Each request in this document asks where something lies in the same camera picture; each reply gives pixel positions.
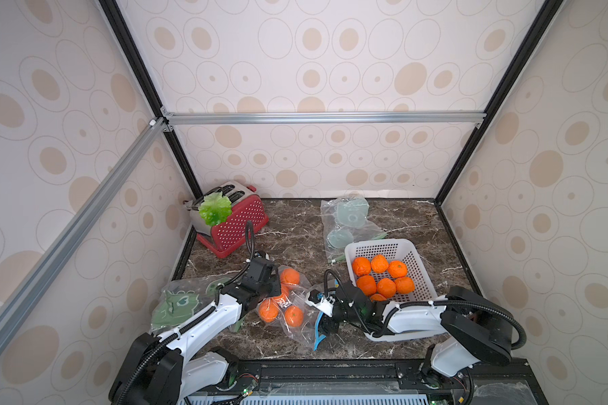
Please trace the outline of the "orange fruit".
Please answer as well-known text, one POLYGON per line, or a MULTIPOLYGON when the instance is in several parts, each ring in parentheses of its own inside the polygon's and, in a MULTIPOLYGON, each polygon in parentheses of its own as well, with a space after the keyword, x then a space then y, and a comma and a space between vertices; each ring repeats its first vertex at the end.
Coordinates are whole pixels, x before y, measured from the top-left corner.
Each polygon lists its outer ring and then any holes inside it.
POLYGON ((385 273, 388 271, 389 262, 385 256, 378 254, 371 260, 371 268, 374 273, 385 273))
POLYGON ((383 295, 374 294, 374 295, 370 296, 370 300, 372 302, 382 302, 382 301, 387 301, 388 299, 386 297, 384 297, 383 295))
POLYGON ((408 295, 415 291, 415 282, 409 277, 397 278, 395 286, 397 293, 401 295, 408 295))
POLYGON ((377 292, 387 299, 394 297, 397 293, 395 282, 390 278, 380 279, 377 283, 377 292))
POLYGON ((361 257, 355 258, 355 260, 351 263, 351 268, 354 275, 356 275, 358 278, 367 276, 372 271, 371 262, 367 258, 361 257))
POLYGON ((356 287, 359 288, 364 295, 371 297, 377 293, 377 284, 375 278, 371 275, 361 276, 356 280, 356 287))
POLYGON ((388 274, 391 278, 403 278, 408 274, 408 268, 402 261, 391 261, 388 265, 388 274))

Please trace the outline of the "blue-seal zip-top bag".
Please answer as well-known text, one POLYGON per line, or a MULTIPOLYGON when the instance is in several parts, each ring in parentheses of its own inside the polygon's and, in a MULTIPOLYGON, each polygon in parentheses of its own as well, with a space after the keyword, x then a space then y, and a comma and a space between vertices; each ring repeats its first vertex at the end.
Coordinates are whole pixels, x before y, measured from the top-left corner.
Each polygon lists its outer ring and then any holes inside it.
POLYGON ((279 326, 287 337, 315 351, 325 336, 318 330, 322 312, 306 303, 313 285, 294 268, 280 266, 279 276, 280 294, 264 299, 256 312, 266 325, 279 326))

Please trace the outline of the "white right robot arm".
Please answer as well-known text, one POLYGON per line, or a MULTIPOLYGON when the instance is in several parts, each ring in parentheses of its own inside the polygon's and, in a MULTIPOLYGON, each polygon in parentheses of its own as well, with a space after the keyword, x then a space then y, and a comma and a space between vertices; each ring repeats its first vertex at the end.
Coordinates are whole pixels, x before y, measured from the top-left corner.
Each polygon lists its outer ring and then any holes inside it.
POLYGON ((336 333, 342 324, 358 327, 373 342, 400 342, 440 334, 449 338, 433 344, 418 375, 427 386, 484 362, 507 366, 515 349, 527 340, 525 329, 510 312, 462 287, 434 300, 373 301, 356 286, 345 283, 307 293, 307 305, 319 310, 316 340, 336 333))

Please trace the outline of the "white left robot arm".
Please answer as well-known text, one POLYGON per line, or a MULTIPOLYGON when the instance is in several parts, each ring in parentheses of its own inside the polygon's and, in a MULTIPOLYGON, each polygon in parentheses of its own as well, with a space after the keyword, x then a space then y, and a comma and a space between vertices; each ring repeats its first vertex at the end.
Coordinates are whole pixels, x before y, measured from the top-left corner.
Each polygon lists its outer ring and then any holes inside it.
POLYGON ((133 341, 108 393, 112 404, 179 404, 200 389, 222 382, 231 360, 209 352, 210 340, 248 312, 282 294, 279 266, 252 258, 234 278, 216 287, 214 300, 200 312, 158 336, 133 341))

